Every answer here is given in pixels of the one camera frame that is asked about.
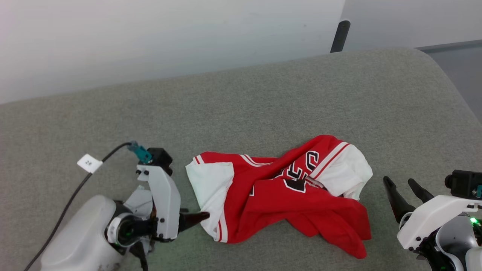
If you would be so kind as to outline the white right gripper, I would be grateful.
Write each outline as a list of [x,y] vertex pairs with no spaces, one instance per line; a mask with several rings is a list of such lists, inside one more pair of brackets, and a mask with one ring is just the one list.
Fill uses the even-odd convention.
[[388,176],[383,177],[383,185],[397,223],[401,223],[405,214],[412,212],[410,218],[397,234],[397,239],[405,250],[416,249],[422,239],[428,237],[434,230],[463,212],[476,212],[482,203],[479,199],[465,199],[447,195],[434,197],[428,190],[410,178],[408,179],[409,187],[415,196],[423,202],[420,207],[415,209],[399,194],[395,183]]

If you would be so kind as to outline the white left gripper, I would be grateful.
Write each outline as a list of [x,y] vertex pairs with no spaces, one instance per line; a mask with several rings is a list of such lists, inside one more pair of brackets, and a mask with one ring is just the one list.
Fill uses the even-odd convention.
[[125,202],[116,203],[116,212],[105,230],[109,243],[130,248],[140,242],[144,248],[170,242],[183,232],[210,218],[208,212],[180,212],[181,197],[170,177],[160,166],[137,165],[139,186]]

